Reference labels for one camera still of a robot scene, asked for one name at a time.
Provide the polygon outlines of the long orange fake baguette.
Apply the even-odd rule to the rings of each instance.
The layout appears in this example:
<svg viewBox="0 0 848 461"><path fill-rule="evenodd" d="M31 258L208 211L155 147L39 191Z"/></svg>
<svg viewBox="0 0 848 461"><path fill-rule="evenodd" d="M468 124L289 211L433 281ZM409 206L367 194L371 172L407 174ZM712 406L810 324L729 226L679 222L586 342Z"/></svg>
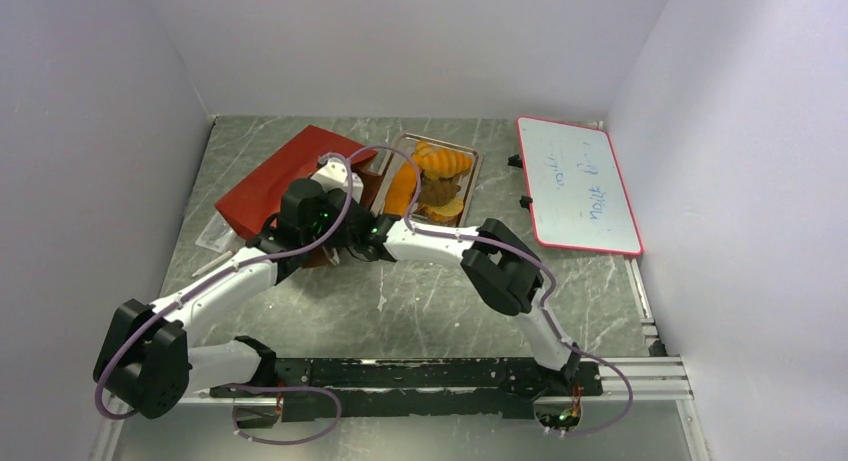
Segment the long orange fake baguette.
<svg viewBox="0 0 848 461"><path fill-rule="evenodd" d="M405 162L392 178L384 199L383 213L402 216L406 213L419 181L417 168Z"/></svg>

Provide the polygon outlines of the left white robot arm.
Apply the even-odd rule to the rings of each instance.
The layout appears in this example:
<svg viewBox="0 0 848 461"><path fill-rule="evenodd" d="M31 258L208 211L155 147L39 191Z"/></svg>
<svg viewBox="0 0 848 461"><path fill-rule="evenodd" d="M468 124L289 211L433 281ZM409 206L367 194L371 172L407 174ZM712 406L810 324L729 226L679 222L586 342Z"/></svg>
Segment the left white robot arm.
<svg viewBox="0 0 848 461"><path fill-rule="evenodd" d="M356 175L315 174L293 181L281 209L227 263L169 296L119 306L98 355L93 379L97 411L110 420L110 393L128 415L156 419L186 393L219 386L261 397L280 385L276 354L251 337L196 348L192 335L245 301L281 284L326 245L361 192Z"/></svg>

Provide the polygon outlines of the dark fake bread loaf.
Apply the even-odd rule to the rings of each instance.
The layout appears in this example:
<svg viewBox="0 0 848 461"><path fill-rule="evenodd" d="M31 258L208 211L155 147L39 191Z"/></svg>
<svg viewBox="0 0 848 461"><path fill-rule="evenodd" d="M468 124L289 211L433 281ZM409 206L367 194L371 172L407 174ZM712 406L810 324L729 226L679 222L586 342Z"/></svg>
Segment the dark fake bread loaf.
<svg viewBox="0 0 848 461"><path fill-rule="evenodd" d="M453 178L424 178L418 202L422 205L441 207L457 197L459 191L460 186Z"/></svg>

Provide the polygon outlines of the red paper bag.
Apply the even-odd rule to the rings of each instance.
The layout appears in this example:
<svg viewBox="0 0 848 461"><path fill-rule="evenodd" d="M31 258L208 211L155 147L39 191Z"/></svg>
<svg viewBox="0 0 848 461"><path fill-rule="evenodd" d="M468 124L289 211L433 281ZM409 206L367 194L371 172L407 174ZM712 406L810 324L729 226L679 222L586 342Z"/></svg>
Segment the red paper bag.
<svg viewBox="0 0 848 461"><path fill-rule="evenodd" d="M219 266L219 273L233 274L255 263L258 267L270 268L277 275L277 268L272 263L274 259L295 256L307 250L300 248L266 255L257 248L250 248L248 241L259 233L266 218L279 210L281 198L290 183L296 179L310 179L329 157L342 158L344 164L356 172L364 183L359 202L353 200L352 188L347 191L348 199L341 209L341 215L345 217L350 206L361 206L368 210L375 199L375 183L379 179L378 175L367 170L375 155L374 150L341 135L315 126L306 127L216 202L217 211L246 242L227 263ZM302 268L329 263L329 253L318 254L313 265Z"/></svg>

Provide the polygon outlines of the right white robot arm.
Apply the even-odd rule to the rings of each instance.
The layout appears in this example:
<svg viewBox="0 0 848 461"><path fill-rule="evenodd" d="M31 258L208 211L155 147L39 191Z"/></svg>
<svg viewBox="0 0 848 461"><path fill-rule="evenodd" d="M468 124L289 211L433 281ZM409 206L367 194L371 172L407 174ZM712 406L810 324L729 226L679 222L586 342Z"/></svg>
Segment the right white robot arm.
<svg viewBox="0 0 848 461"><path fill-rule="evenodd" d="M488 218L465 228L411 221L398 215L348 214L328 246L347 248L367 261L426 261L458 267L480 299L510 318L540 366L550 394L578 380L581 351L548 308L556 280L540 258L503 222Z"/></svg>

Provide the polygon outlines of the pale fake bread slice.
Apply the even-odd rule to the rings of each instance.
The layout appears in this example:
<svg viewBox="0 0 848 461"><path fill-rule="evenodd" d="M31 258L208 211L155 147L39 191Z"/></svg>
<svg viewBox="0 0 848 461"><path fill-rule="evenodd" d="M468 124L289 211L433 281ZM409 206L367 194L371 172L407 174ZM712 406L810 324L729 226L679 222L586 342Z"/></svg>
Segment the pale fake bread slice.
<svg viewBox="0 0 848 461"><path fill-rule="evenodd" d="M435 223L450 224L462 214L464 202L460 197L454 197L442 206L424 205L426 216Z"/></svg>

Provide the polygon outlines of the orange fake croissant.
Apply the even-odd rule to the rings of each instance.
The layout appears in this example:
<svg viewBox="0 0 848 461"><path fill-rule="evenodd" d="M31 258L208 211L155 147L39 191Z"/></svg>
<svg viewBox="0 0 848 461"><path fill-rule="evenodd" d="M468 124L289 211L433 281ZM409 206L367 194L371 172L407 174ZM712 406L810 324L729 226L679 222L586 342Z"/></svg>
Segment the orange fake croissant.
<svg viewBox="0 0 848 461"><path fill-rule="evenodd" d="M429 179L449 179L468 171L473 165L471 156L450 148L437 148L418 141L413 159Z"/></svg>

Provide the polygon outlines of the silver metal tray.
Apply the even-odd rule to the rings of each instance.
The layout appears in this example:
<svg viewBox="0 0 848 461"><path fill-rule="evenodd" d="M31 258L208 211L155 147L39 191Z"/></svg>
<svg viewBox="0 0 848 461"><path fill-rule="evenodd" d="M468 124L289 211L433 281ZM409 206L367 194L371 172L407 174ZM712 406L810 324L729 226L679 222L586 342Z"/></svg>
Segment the silver metal tray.
<svg viewBox="0 0 848 461"><path fill-rule="evenodd" d="M382 176L371 211L410 214L418 222L458 227L471 205L482 154L469 147L404 133L392 146L413 159L388 152L378 169Z"/></svg>

